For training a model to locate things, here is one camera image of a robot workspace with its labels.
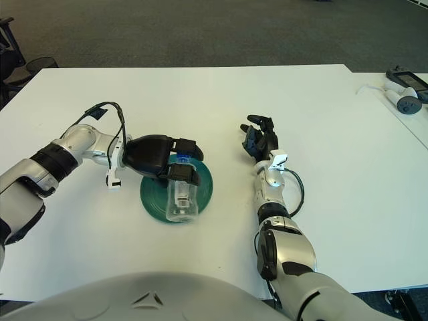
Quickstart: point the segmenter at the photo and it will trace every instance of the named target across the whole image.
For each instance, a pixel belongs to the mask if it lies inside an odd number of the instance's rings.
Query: white table
[[[318,270],[351,292],[428,284],[428,151],[373,96],[355,95],[343,65],[256,68],[43,70],[0,112],[0,172],[58,137],[84,110],[113,100],[134,137],[195,139],[214,180],[194,224],[167,225],[140,202],[141,177],[86,161],[46,199],[47,211],[8,245],[0,293],[40,300],[88,282],[140,271],[186,271],[268,292],[255,267],[251,160],[239,125],[271,116],[306,201],[296,221]],[[115,112],[96,127],[114,133]],[[300,198],[289,180],[288,207]]]
[[[428,82],[428,74],[418,74],[418,76]],[[385,74],[368,74],[356,73],[354,74],[354,81],[356,88],[368,84],[376,87],[383,87],[386,80]],[[404,126],[407,127],[420,142],[428,148],[428,104],[422,105],[422,109],[413,115],[405,115],[397,110],[397,107],[385,97],[385,95],[378,90],[371,90],[368,88],[360,91],[360,95],[374,95],[376,96]]]

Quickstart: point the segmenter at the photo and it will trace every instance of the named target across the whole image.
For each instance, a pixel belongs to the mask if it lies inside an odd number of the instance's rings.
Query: plastic bottle
[[[187,155],[178,154],[176,163],[193,166],[190,163],[190,157]],[[184,181],[169,181],[167,219],[172,222],[194,220],[199,213],[196,192],[196,185]]]

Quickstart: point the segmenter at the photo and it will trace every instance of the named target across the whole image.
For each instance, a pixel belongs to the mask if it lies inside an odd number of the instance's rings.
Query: wire
[[[112,160],[110,159],[110,153],[108,152],[110,150],[110,147],[112,146],[113,142],[116,140],[116,138],[119,136],[120,131],[123,129],[123,124],[120,125],[120,128],[118,130],[118,132],[116,133],[116,135],[114,135],[112,141],[110,142],[110,144],[107,147],[107,161],[108,161],[108,169],[112,169]]]
[[[87,116],[93,116],[92,113],[94,113],[97,110],[100,110],[101,107],[105,106],[105,105],[111,105],[113,107],[115,107],[117,113],[118,113],[118,117],[119,117],[119,121],[120,121],[120,128],[119,131],[117,132],[116,135],[114,135],[113,139],[111,140],[110,144],[108,145],[107,148],[107,161],[108,161],[108,169],[112,169],[112,161],[110,159],[110,154],[109,154],[109,150],[110,147],[112,146],[113,142],[116,140],[116,138],[118,138],[120,131],[122,131],[122,135],[123,135],[123,143],[126,144],[126,129],[125,129],[125,118],[123,117],[123,112],[121,107],[119,106],[119,104],[117,102],[100,102],[97,105],[94,105],[93,107],[89,108],[87,111],[84,112],[83,115],[81,115],[70,127],[67,128],[67,130],[61,135],[60,138],[63,138],[64,135],[66,134],[66,132],[73,126],[79,124],[85,117]],[[95,117],[96,120],[100,119],[102,117],[102,115],[105,113],[105,110],[101,110],[103,111],[103,113],[101,113],[101,115],[99,115],[99,117]]]
[[[257,232],[255,235],[254,235],[254,251],[255,251],[255,254],[257,255],[257,245],[255,244],[255,240],[257,239],[257,236],[259,235],[259,232]]]
[[[274,308],[275,310],[280,310],[281,309],[281,301],[280,301],[280,297],[278,296],[278,293],[276,293],[274,291],[274,289],[272,288],[271,284],[269,281],[266,280],[266,285],[268,286],[267,289],[269,290],[270,295],[272,296],[272,298],[274,299]]]
[[[381,87],[376,87],[376,86],[371,86],[371,85],[362,85],[357,91],[356,91],[356,95],[359,95],[363,89],[365,88],[369,88],[369,89],[376,89],[376,90],[380,90],[381,92],[384,92],[385,89],[381,88]]]
[[[297,180],[297,183],[299,184],[299,188],[300,188],[300,194],[301,194],[301,198],[300,198],[300,203],[297,206],[297,209],[294,210],[294,212],[290,213],[290,217],[293,217],[295,214],[299,213],[300,209],[302,208],[303,202],[305,200],[305,188],[303,186],[303,182],[300,179],[299,175],[295,172],[292,171],[291,169],[280,169],[279,171],[281,172],[289,172],[291,175],[294,176],[294,178]]]

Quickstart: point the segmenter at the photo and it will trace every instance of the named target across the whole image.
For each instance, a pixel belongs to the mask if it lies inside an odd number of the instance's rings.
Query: teal plastic plate
[[[174,163],[177,156],[171,155],[169,162]],[[196,201],[198,202],[199,214],[206,208],[213,194],[213,177],[209,169],[204,163],[199,160],[191,158],[191,163],[196,167],[201,178],[201,184],[198,186],[196,193]],[[148,177],[143,177],[140,186],[140,197],[142,206],[148,213],[155,219],[164,223],[175,224],[167,220],[167,201],[168,191],[162,188],[159,183]]]

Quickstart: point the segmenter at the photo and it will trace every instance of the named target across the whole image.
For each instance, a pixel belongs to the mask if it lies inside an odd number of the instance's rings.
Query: gray carpet
[[[27,60],[62,67],[346,64],[428,72],[428,9],[406,0],[0,0]]]

